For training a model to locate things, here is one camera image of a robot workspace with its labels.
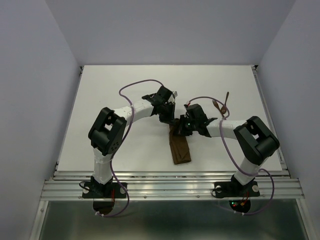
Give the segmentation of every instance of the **brown towel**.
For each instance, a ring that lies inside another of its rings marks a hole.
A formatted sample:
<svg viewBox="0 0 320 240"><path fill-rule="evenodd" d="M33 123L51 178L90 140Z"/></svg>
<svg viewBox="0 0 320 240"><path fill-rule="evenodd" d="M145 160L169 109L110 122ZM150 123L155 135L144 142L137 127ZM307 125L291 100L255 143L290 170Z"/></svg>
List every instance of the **brown towel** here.
<svg viewBox="0 0 320 240"><path fill-rule="evenodd" d="M173 162L177 164L185 164L191 162L189 145L185 136L174 136L174 130L178 126L179 121L175 126L170 125L169 129L169 144Z"/></svg>

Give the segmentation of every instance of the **table top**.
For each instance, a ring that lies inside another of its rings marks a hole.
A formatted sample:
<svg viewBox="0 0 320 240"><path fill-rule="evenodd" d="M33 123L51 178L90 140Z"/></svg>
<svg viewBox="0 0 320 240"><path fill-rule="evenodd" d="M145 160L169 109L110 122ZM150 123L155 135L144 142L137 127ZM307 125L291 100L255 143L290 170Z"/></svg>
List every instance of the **table top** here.
<svg viewBox="0 0 320 240"><path fill-rule="evenodd" d="M177 91L175 117L185 113L184 104L198 96L210 96L224 102L229 120L247 120L259 116L268 126L267 116L251 66L226 65L86 65L81 76L72 114L59 158L58 171L93 171L94 154L88 139L100 110L118 109L128 102L118 95L121 87L144 79L161 81ZM142 96L155 93L160 85L147 82L123 91L134 103ZM220 118L211 100L198 99L208 118ZM116 153L115 171L128 172L229 172L236 168L219 137L208 138L194 133L187 137L192 161L174 165L169 146L169 127L158 116L135 122L128 137ZM244 158L236 140L226 140L238 164ZM273 154L263 165L270 171L281 171L280 158Z"/></svg>

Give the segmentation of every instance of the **gray wall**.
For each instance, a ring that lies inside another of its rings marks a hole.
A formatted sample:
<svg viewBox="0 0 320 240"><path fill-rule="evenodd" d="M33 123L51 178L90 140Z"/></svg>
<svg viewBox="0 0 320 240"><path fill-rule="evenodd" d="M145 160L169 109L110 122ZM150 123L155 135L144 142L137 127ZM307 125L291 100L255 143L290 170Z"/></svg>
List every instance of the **gray wall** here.
<svg viewBox="0 0 320 240"><path fill-rule="evenodd" d="M84 64L258 64L294 0L46 0Z"/></svg>
<svg viewBox="0 0 320 240"><path fill-rule="evenodd" d="M320 229L320 1L297 0L258 75L294 177Z"/></svg>
<svg viewBox="0 0 320 240"><path fill-rule="evenodd" d="M0 238L28 239L79 67L44 0L1 1L0 36Z"/></svg>

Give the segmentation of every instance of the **purple cable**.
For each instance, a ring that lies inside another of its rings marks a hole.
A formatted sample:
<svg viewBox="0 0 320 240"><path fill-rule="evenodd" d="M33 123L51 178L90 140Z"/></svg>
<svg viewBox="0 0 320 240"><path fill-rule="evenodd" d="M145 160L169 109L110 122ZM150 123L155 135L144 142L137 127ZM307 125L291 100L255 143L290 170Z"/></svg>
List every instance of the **purple cable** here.
<svg viewBox="0 0 320 240"><path fill-rule="evenodd" d="M243 170L238 166L238 164L236 163L234 157L232 156L232 154L231 154L231 152L230 152L230 150L229 150L229 148L228 148L228 145L227 145L226 140L225 140L225 137L224 137L224 133L223 133L223 131L222 131L222 122L223 122L224 120L226 120L226 119L230 116L230 111L229 111L229 109L227 108L227 106L226 106L225 104L223 104L221 101L219 101L219 100L217 100L217 99L215 99L215 98L213 98L213 97L210 97L210 96L198 96L198 97L192 98L189 102L191 103L192 101L194 101L194 100L196 100L196 99L211 99L211 100L215 100L216 102L222 104L222 105L226 108L226 111L227 111L228 114L227 114L227 116L221 118L221 121L220 121L220 123L219 123L219 131L220 131L221 140L222 140L222 143L223 143L223 145L224 145L224 148L225 148L226 152L228 153L228 155L229 155L232 163L233 163L234 166L239 170L239 172L241 172L241 173L244 174L244 175L250 176L250 177L256 177L258 174L247 173L247 172L243 171ZM261 171L266 172L266 174L268 174L268 176L269 176L270 179L271 179L271 183L272 183L272 193L271 193L270 200L269 200L269 201L267 202L267 204L266 204L264 207L262 207L260 210L254 211L254 212L250 212L250 213L244 213L244 215L255 215L255 214L261 213L263 210L265 210L265 209L270 205L272 199L274 198L274 195L275 195L275 181L274 181L273 177L271 176L270 172L268 172L266 169L260 168L258 172L261 172ZM227 208L222 207L222 206L219 206L219 207L220 207L220 208L223 208L223 209L226 209L226 210L228 210L228 211L230 210L230 209L227 209Z"/></svg>
<svg viewBox="0 0 320 240"><path fill-rule="evenodd" d="M160 81L158 81L158 80L146 79L146 80L141 80L141 81L136 81L136 82L130 83L130 84L122 87L122 88L119 90L119 95L120 95L121 97L125 98L125 99L128 101L128 103L130 104L131 109L132 109L132 115L131 115L130 123L129 123L129 126L128 126L127 131L125 132L124 137L122 138L122 143L124 142L124 140L125 140L126 137L128 136L128 133L129 133L129 131L130 131L130 129L131 129L132 123L134 122L135 109L134 109L134 107L132 106L132 105L133 105L132 101L131 101L126 95L123 95L121 92L122 92L122 90L124 90L124 89L126 89L126 88L128 88L128 87L130 87L130 86L133 86L133 85L136 85L136 84L140 84L140 83L144 83L144 82L157 82L157 83L159 83L159 84L161 84L161 85L163 86L162 82L160 82ZM126 201L126 205L124 206L124 208L123 208L121 211L119 211L119 212L117 212L117 213L115 213L115 214L112 214L112 215L102 215L102 214L100 214L99 212L96 212L96 213L95 213L95 214L97 214L97 215L99 215L99 216L101 216L101 217L104 217L104 218L114 217L114 216L117 216L117 215L123 213L124 210L127 209L128 205L129 205L129 203L130 203L129 193L128 193L127 189L121 184L121 182L120 182L119 179L117 178L117 176L116 176L116 174L115 174L115 171L114 171L114 169L113 169L113 167L112 167L112 160L113 160L115 154L116 154L116 153L113 154L113 156L111 157L111 161L110 161L111 173L112 173L114 179L116 180L116 182L119 184L119 186L124 190L124 192L125 192L125 194L126 194L126 197L127 197L127 201Z"/></svg>

